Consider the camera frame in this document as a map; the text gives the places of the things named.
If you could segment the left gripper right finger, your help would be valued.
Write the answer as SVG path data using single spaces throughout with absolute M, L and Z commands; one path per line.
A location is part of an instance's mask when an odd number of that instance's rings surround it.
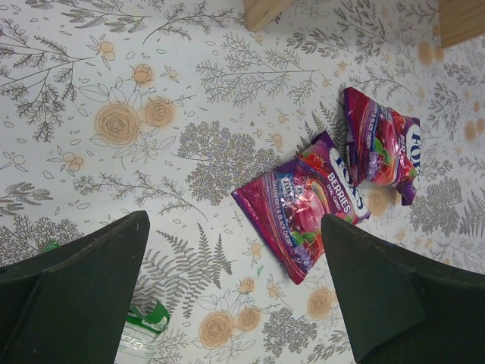
M 482 363 L 484 276 L 389 243 L 334 215 L 325 256 L 357 363 Z

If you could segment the purple berries candy bag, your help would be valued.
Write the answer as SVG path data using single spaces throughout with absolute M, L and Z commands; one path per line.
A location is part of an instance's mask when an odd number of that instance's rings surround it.
M 232 196 L 295 284 L 304 281 L 324 253 L 325 215 L 351 224 L 371 215 L 328 132 Z
M 349 171 L 355 185 L 393 187 L 409 206 L 421 169 L 421 123 L 353 87 L 343 90 Z

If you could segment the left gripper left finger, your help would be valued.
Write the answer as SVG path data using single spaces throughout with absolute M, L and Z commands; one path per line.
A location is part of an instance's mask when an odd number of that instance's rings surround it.
M 135 211 L 1 269 L 3 363 L 113 363 L 149 237 Z

